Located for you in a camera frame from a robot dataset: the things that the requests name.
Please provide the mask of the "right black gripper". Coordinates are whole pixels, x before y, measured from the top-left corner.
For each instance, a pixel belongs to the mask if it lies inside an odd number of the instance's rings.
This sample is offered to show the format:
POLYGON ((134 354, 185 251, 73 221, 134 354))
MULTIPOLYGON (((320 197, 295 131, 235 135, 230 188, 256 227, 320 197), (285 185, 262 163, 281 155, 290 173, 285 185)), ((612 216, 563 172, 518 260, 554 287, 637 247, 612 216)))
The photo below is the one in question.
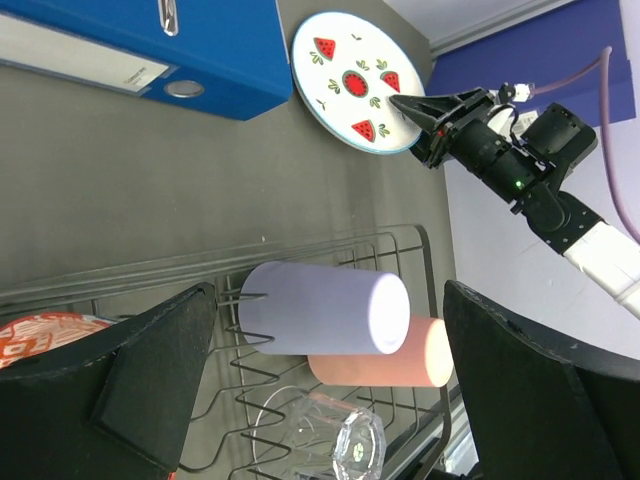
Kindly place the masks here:
POLYGON ((418 158, 436 168, 457 160, 507 203, 556 203, 570 167, 597 146, 595 131, 569 110, 553 103, 520 136, 505 135, 490 122, 500 113, 484 89, 454 95, 394 94, 389 101, 426 136, 418 158))

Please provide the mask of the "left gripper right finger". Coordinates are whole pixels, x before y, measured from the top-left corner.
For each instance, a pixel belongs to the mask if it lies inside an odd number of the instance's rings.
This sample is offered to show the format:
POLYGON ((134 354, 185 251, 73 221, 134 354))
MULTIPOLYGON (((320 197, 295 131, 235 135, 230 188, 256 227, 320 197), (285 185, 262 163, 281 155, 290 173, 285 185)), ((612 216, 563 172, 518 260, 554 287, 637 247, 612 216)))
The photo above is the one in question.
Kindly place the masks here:
POLYGON ((484 478, 638 478, 638 360, 458 281, 446 283, 443 309, 484 478))

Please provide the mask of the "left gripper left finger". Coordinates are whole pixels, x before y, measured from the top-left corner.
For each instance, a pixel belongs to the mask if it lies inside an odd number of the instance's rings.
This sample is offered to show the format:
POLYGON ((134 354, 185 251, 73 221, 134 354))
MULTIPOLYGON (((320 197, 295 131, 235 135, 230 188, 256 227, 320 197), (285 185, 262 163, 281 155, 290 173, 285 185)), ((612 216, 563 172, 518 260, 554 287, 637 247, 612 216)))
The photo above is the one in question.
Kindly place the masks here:
POLYGON ((2 478, 170 478, 215 320, 215 288, 199 283, 2 369, 2 478))

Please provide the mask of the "white watermelon plate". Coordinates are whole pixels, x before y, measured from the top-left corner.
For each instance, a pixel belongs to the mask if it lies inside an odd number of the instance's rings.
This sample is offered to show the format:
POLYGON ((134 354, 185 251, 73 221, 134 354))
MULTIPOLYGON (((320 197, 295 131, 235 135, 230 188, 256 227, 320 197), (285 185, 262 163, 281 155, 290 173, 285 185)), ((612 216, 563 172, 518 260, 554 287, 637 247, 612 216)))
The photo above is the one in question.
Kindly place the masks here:
POLYGON ((301 98, 339 140, 392 155, 419 139, 421 129, 390 97, 423 96, 423 81, 402 48, 374 24, 344 12, 314 14, 295 32, 290 60, 301 98))

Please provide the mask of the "red blue patterned bowl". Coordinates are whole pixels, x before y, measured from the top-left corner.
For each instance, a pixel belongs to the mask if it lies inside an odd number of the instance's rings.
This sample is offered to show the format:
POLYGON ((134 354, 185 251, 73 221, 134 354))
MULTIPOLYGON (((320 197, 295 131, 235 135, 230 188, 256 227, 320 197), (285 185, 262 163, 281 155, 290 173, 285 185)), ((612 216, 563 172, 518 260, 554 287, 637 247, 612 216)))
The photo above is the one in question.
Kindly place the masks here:
POLYGON ((115 320, 71 312, 43 312, 1 327, 1 368, 57 349, 116 324, 115 320))

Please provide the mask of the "pink plastic cup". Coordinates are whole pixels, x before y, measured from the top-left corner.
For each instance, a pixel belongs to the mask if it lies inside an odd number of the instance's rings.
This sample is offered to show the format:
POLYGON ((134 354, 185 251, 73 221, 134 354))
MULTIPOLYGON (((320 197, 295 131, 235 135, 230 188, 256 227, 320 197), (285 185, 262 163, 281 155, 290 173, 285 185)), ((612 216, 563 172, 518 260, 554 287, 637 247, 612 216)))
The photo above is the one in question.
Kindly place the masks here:
POLYGON ((454 362, 445 322, 413 315, 399 350, 388 355, 310 355, 314 376, 324 385, 440 388, 454 362))

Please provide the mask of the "clear glass tumbler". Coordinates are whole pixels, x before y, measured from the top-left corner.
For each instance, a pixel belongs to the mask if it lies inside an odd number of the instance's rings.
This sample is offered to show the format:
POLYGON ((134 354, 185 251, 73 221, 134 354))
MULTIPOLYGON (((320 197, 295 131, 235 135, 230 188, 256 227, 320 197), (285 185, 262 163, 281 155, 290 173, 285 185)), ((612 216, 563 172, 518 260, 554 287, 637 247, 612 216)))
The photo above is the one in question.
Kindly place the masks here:
POLYGON ((387 448, 379 415, 294 386, 267 397, 249 440, 263 479, 379 479, 387 448))

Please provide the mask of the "lilac plastic cup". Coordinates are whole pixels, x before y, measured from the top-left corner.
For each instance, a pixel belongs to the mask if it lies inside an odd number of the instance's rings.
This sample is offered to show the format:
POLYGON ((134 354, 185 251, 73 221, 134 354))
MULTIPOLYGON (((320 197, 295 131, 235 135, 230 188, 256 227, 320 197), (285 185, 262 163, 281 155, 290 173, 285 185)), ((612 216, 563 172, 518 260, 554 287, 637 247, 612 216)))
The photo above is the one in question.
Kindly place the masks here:
POLYGON ((409 294, 394 273, 272 261, 241 294, 241 331, 267 355, 391 354, 409 330, 409 294))

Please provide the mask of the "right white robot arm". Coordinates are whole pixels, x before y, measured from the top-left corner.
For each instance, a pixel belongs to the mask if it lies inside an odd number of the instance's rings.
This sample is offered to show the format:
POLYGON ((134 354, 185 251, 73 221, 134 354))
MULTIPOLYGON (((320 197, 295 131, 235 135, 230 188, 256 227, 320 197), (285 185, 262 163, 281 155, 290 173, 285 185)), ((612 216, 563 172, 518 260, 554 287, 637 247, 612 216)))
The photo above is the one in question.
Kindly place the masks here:
POLYGON ((412 154, 433 169, 455 160, 525 217, 549 248, 639 314, 639 245, 575 196, 562 191, 568 173, 604 140, 558 103, 521 137, 503 134, 499 114, 516 115, 503 94, 477 88, 452 96, 395 94, 389 99, 421 130, 412 154))

